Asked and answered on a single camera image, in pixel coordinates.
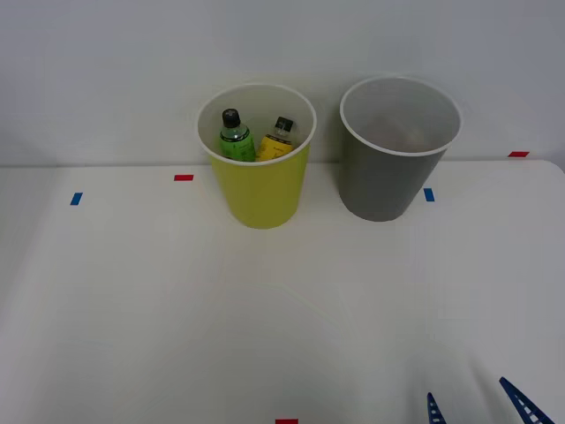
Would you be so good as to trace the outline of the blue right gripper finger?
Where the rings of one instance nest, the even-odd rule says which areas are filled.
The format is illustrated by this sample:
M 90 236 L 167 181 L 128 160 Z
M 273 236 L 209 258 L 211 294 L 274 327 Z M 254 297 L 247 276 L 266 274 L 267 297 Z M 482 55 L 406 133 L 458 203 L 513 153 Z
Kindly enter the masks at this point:
M 437 405 L 435 398 L 431 392 L 427 393 L 426 406 L 428 412 L 428 421 L 430 424 L 445 424 L 445 418 L 443 417 L 439 406 Z
M 505 377 L 499 380 L 501 387 L 506 392 L 512 405 L 525 424 L 554 424 L 554 422 L 539 409 L 522 391 Z

